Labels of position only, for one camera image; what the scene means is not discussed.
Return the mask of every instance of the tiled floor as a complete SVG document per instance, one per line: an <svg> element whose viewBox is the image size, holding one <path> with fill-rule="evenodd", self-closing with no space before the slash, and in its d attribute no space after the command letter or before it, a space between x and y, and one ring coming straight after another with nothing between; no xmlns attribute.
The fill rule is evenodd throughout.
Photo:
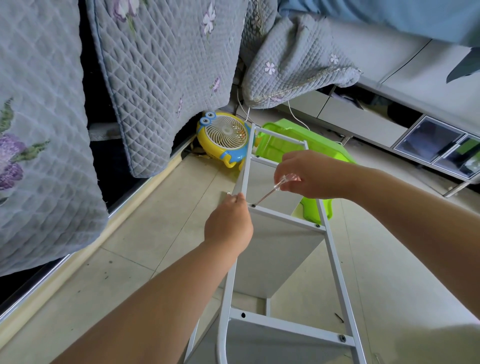
<svg viewBox="0 0 480 364"><path fill-rule="evenodd" d="M253 110L250 117L261 125L283 115ZM358 141L346 148L360 164L433 194L451 185ZM135 289L196 247L205 220L225 191L233 189L237 175L236 168L228 170L215 160L184 159L0 351L0 363L49 363ZM450 201L480 213L480 195L468 189ZM335 200L333 210L330 225L368 362L477 363L478 320L370 214L346 200ZM218 289L200 320L200 332L220 299ZM263 300L240 294L233 305L258 313L264 309ZM325 244L277 291L271 310L274 317L345 330L335 316L341 310Z"/></svg>

